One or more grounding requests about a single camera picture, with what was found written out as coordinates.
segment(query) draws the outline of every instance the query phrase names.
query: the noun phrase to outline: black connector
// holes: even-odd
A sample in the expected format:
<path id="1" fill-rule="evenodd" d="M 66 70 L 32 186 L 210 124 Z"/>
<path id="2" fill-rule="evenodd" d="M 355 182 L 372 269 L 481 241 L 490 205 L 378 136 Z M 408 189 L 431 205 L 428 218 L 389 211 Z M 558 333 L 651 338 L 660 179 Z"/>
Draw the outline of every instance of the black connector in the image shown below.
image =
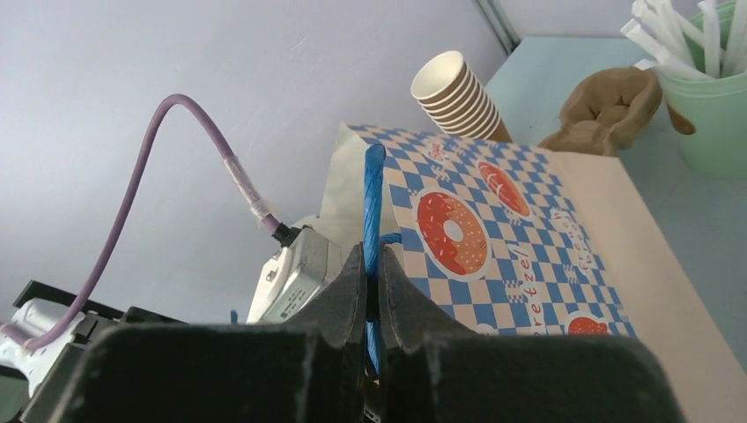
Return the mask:
<path id="1" fill-rule="evenodd" d="M 296 241 L 296 238 L 298 238 L 301 230 L 306 227 L 309 226 L 288 227 L 285 223 L 281 223 L 280 226 L 275 229 L 275 232 L 272 233 L 272 238 L 274 238 L 277 242 L 280 242 L 280 247 L 286 249 L 290 247 L 294 241 Z"/>

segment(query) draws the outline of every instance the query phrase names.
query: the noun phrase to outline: clear tape on cable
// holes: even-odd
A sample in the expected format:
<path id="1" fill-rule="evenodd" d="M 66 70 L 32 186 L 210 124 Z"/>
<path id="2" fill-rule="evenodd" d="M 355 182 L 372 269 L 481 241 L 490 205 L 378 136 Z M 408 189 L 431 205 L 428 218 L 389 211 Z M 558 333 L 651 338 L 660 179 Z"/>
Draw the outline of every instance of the clear tape on cable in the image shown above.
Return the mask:
<path id="1" fill-rule="evenodd" d="M 270 214 L 270 208 L 266 203 L 264 203 L 264 200 L 259 195 L 259 192 L 256 190 L 254 184 L 252 184 L 252 181 L 247 175 L 247 171 L 244 170 L 244 166 L 242 166 L 241 162 L 239 161 L 239 157 L 233 155 L 231 157 L 225 158 L 223 160 L 223 164 L 226 165 L 228 173 L 231 174 L 233 181 L 236 182 L 236 185 L 239 187 L 241 194 L 249 202 L 249 208 L 251 209 L 252 214 L 254 214 L 257 219 L 262 221 Z"/>

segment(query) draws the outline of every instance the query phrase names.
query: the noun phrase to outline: donut illustration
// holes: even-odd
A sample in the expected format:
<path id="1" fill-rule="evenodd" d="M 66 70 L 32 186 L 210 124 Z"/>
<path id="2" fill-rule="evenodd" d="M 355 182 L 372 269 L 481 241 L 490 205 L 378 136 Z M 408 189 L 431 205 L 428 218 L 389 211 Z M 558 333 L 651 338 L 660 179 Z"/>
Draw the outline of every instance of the donut illustration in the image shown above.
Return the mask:
<path id="1" fill-rule="evenodd" d="M 478 162 L 477 169 L 501 204 L 524 220 L 531 221 L 534 218 L 527 199 L 506 172 L 486 161 Z"/>
<path id="2" fill-rule="evenodd" d="M 415 197 L 415 228 L 426 253 L 448 278 L 470 282 L 485 275 L 492 251 L 483 220 L 455 194 L 433 187 Z"/>
<path id="3" fill-rule="evenodd" d="M 609 335 L 607 323 L 585 311 L 574 311 L 566 319 L 566 335 Z"/>

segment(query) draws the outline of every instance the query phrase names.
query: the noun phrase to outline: blue and white checkered pattern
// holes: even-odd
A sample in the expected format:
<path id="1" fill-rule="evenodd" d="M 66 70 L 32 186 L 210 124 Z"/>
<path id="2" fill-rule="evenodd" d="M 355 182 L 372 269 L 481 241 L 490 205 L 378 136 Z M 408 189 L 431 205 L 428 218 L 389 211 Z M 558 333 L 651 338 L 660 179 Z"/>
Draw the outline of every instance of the blue and white checkered pattern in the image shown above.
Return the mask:
<path id="1" fill-rule="evenodd" d="M 577 267 L 572 240 L 550 219 L 553 209 L 568 212 L 594 253 L 594 242 L 543 150 L 368 125 L 350 129 L 368 144 L 387 148 L 385 178 L 401 227 L 405 270 L 412 283 L 452 317 L 472 329 L 489 324 L 500 335 L 531 332 L 528 299 L 521 293 L 523 281 L 507 248 L 514 244 L 533 255 L 532 271 L 548 333 L 564 333 L 568 315 L 581 310 L 606 322 L 612 334 L 634 336 L 614 286 L 605 282 L 609 276 L 602 258 L 593 254 L 594 266 L 585 275 Z M 437 162 L 424 155 L 433 144 L 440 145 L 447 160 Z M 492 163 L 514 180 L 535 215 L 533 220 L 520 219 L 501 205 L 477 170 L 479 160 Z M 454 193 L 483 220 L 495 265 L 479 280 L 449 279 L 427 254 L 416 230 L 412 200 L 431 187 Z"/>

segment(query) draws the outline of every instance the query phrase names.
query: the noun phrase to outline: donut box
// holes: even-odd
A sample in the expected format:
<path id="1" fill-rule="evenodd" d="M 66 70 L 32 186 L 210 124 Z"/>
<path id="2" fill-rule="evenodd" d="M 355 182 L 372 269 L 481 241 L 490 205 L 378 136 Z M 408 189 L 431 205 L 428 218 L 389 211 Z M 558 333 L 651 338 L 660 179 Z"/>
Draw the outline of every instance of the donut box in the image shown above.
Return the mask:
<path id="1" fill-rule="evenodd" d="M 348 129 L 349 142 L 387 148 L 384 214 L 402 233 L 404 269 L 454 319 L 499 335 L 635 336 L 551 152 Z"/>

